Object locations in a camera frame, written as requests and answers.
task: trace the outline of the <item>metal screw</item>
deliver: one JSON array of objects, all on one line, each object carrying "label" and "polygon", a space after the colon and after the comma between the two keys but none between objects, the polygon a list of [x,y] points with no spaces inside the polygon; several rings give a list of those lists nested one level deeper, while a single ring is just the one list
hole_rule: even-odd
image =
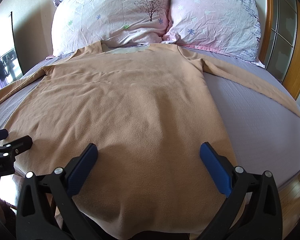
[{"label": "metal screw", "polygon": [[26,174],[26,177],[29,179],[33,176],[33,172],[32,171],[29,171],[27,174]]},{"label": "metal screw", "polygon": [[244,171],[244,169],[242,167],[240,167],[240,166],[236,166],[236,168],[234,170],[237,173],[243,173],[243,171]]},{"label": "metal screw", "polygon": [[61,168],[61,167],[58,167],[54,170],[55,174],[61,174],[62,172],[63,172],[63,168]]},{"label": "metal screw", "polygon": [[271,178],[272,177],[272,173],[270,171],[266,171],[265,172],[265,175],[268,177],[268,178]]}]

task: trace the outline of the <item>bed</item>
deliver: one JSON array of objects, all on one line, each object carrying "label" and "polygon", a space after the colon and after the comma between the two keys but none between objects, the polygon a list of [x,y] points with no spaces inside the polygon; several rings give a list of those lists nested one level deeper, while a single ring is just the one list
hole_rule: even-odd
[{"label": "bed", "polygon": [[[267,13],[264,17],[263,29],[267,28],[268,17]],[[266,35],[263,36],[261,51],[264,50],[264,44],[267,44],[265,39]],[[256,62],[247,62],[189,46],[187,49],[237,65],[289,95],[269,72],[256,66]],[[136,50],[141,48],[109,49],[105,44],[103,45],[103,51],[109,53],[129,53]],[[23,78],[33,74],[42,66],[51,65],[66,57],[69,57],[69,54],[46,59],[34,66]],[[203,75],[226,127],[238,164],[251,173],[272,171],[281,192],[287,191],[292,182],[295,186],[295,179],[300,174],[300,119],[277,102],[247,87],[209,73]],[[31,83],[0,104],[0,129],[40,80]]]}]

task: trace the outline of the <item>wooden floor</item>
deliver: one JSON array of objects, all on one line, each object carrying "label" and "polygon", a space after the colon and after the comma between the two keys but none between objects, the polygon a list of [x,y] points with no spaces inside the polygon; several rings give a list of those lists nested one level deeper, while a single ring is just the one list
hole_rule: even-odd
[{"label": "wooden floor", "polygon": [[[300,174],[279,192],[284,239],[295,227],[300,216]],[[190,240],[195,240],[199,235],[190,234]]]}]

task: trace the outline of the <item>blue flower print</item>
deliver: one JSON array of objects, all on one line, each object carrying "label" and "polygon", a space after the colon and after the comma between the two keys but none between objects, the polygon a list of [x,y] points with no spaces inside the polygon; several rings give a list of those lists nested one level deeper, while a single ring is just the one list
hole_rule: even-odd
[{"label": "blue flower print", "polygon": [[189,29],[188,32],[193,35],[194,34],[194,30],[193,29]]}]

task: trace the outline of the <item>shirt sleeve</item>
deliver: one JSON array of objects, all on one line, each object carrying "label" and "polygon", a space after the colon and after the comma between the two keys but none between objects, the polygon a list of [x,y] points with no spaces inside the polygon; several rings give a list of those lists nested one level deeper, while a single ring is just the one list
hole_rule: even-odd
[{"label": "shirt sleeve", "polygon": [[296,101],[262,78],[223,60],[189,51],[181,47],[178,48],[185,59],[192,61],[194,64],[200,62],[204,72],[229,79],[247,88],[253,89],[256,92],[273,99],[300,117],[300,111]]}]

